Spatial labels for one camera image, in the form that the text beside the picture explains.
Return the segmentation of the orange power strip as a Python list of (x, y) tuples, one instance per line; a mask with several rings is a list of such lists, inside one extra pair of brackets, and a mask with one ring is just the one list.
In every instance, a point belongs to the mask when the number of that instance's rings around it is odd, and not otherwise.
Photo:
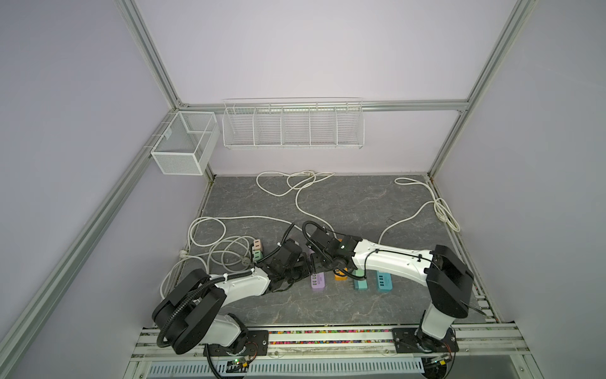
[(337, 281), (344, 281), (344, 280), (348, 279), (348, 276), (346, 274), (342, 273), (341, 271), (339, 271), (337, 269), (334, 270), (333, 273), (335, 276), (335, 280), (337, 280)]

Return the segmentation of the purple power strip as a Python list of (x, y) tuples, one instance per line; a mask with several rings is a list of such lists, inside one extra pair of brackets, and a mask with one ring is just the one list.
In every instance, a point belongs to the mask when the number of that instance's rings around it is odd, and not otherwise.
[(325, 275), (323, 273), (312, 274), (310, 282), (314, 292), (321, 292), (326, 287)]

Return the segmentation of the teal plug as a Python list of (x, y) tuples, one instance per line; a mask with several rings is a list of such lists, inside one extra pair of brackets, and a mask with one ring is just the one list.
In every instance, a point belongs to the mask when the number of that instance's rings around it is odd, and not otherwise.
[(369, 289), (368, 282), (364, 277), (361, 279), (354, 279), (353, 285), (356, 291), (367, 291)]

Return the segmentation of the teal power strip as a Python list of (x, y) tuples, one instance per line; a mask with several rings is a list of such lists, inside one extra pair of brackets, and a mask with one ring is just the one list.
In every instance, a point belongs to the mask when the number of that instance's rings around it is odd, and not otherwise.
[(391, 292), (393, 289), (393, 282), (391, 274), (377, 272), (377, 289), (378, 292)]

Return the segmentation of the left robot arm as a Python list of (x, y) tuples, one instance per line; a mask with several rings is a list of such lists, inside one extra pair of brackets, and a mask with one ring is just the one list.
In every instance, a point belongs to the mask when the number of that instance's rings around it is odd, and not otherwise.
[(217, 345), (239, 354), (255, 341), (235, 314), (222, 315), (224, 306), (244, 298), (285, 292), (311, 271), (301, 246), (284, 232), (278, 246), (253, 267), (239, 273), (210, 275), (203, 268), (190, 272), (152, 312), (159, 328), (156, 346), (170, 347), (178, 355), (198, 344)]

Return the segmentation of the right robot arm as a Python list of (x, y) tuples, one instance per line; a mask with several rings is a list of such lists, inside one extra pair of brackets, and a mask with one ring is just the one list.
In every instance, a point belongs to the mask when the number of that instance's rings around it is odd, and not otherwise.
[(388, 273), (425, 286), (431, 298), (418, 327), (420, 340), (442, 341), (457, 319), (468, 317), (474, 282), (471, 269), (447, 246), (407, 250), (330, 232), (313, 221), (301, 226), (312, 250), (315, 273), (338, 271), (363, 281), (370, 271)]

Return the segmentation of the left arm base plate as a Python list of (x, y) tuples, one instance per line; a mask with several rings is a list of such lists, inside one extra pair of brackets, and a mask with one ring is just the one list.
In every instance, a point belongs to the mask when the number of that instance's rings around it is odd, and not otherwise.
[(228, 356), (265, 356), (269, 348), (269, 331), (266, 329), (249, 329), (241, 333), (227, 347), (219, 344), (210, 345), (211, 357)]

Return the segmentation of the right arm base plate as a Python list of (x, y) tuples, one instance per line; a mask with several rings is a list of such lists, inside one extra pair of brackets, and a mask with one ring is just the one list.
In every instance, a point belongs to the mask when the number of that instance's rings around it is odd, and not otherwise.
[(441, 340), (426, 335), (419, 328), (413, 327), (393, 328), (392, 337), (395, 350), (399, 354), (459, 352), (459, 345), (453, 328), (449, 328), (445, 337)]

